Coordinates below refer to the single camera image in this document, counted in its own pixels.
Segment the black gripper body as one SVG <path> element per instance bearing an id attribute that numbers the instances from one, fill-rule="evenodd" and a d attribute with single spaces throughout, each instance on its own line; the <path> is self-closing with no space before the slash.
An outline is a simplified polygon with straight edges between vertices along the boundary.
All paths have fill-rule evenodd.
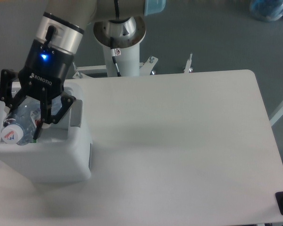
<path id="1" fill-rule="evenodd" d="M 34 40 L 23 69 L 18 74 L 21 87 L 27 87 L 27 96 L 41 99 L 42 89 L 47 90 L 47 99 L 59 96 L 64 88 L 68 70 L 74 55 L 46 47 Z"/>

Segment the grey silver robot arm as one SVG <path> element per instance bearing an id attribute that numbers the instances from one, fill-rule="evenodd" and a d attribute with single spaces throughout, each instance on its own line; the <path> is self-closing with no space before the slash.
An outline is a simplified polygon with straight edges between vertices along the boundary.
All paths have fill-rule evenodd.
<path id="1" fill-rule="evenodd" d="M 36 142 L 44 124 L 57 124 L 76 98 L 64 91 L 67 72 L 73 63 L 88 24 L 93 23 L 96 40 L 102 45 L 109 77 L 140 74 L 140 43 L 145 37 L 145 16 L 164 10 L 164 0 L 50 0 L 22 70 L 3 69 L 0 101 L 15 113 L 31 97 L 39 104 L 41 121 L 29 130 L 27 142 Z"/>

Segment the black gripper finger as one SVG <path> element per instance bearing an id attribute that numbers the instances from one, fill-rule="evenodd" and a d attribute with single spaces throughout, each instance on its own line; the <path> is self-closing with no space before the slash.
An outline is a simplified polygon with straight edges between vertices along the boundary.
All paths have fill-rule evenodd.
<path id="1" fill-rule="evenodd" d="M 37 141 L 42 132 L 42 127 L 44 124 L 57 124 L 64 117 L 64 115 L 71 108 L 76 98 L 72 95 L 62 92 L 60 94 L 60 100 L 55 105 L 52 103 L 53 99 L 49 98 L 48 91 L 46 88 L 42 88 L 40 97 L 40 110 L 41 116 L 40 121 L 37 123 L 33 141 Z"/>
<path id="2" fill-rule="evenodd" d="M 4 102 L 5 106 L 9 108 L 9 113 L 12 113 L 20 106 L 30 90 L 30 81 L 26 81 L 13 97 L 12 84 L 16 79 L 19 79 L 18 72 L 2 69 L 0 76 L 0 101 Z"/>

